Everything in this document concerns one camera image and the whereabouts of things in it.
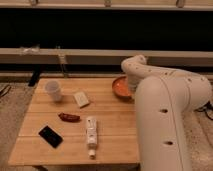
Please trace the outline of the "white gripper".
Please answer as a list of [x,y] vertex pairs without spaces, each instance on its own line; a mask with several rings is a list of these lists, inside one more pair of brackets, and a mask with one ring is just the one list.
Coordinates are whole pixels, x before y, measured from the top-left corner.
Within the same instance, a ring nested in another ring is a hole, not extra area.
[[140,82],[140,78],[138,76],[134,76],[134,75],[127,76],[128,88],[131,93],[134,93],[136,91],[136,88],[139,82]]

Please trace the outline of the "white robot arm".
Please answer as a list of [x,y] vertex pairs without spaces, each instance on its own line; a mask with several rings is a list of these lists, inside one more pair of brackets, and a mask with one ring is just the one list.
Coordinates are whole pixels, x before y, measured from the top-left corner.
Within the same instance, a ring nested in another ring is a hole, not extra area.
[[203,75],[156,67],[136,55],[122,61],[135,102],[142,171],[192,171],[182,114],[210,102],[212,86]]

